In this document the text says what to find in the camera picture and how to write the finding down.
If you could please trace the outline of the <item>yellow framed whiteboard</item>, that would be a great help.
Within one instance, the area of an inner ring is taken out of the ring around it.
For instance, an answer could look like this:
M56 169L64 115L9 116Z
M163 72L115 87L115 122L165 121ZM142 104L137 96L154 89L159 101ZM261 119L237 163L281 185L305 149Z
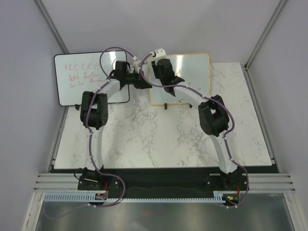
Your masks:
M211 95L210 62L208 53L169 54L175 75L184 79L198 92ZM183 99L178 99L165 92L163 88L152 87L149 89L150 103L153 106L186 104Z

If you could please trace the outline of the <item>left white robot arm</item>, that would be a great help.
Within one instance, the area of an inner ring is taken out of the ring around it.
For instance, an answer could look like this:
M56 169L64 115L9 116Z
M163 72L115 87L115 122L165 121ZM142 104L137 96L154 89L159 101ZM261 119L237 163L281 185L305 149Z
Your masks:
M129 69L126 61L116 61L103 85L95 91L85 91L82 94L80 120L89 131L88 157L85 168L90 171L100 171L103 168L102 136L104 126L108 121L108 100L126 85L140 86L140 66L133 65Z

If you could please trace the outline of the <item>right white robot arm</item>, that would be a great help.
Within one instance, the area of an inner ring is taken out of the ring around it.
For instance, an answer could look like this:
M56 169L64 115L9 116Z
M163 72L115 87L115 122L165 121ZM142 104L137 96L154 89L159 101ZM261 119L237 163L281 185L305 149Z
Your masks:
M154 73L159 76L162 84L151 83L143 73L144 61L138 59L134 65L146 83L163 88L172 96L198 107L200 127L210 137L218 156L218 167L222 174L220 184L224 189L231 190L238 183L235 175L239 174L239 164L232 158L226 135L234 129L235 122L222 97L203 95L182 78L175 76L172 64L167 58L160 59L158 64L153 66Z

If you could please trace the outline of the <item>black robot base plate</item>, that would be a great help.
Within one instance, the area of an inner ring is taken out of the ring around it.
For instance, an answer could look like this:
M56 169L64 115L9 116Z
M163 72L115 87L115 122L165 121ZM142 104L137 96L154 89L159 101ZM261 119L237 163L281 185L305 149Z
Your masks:
M218 167L110 168L80 170L79 191L107 191L113 198L197 198L215 191L245 192L247 175L225 177Z

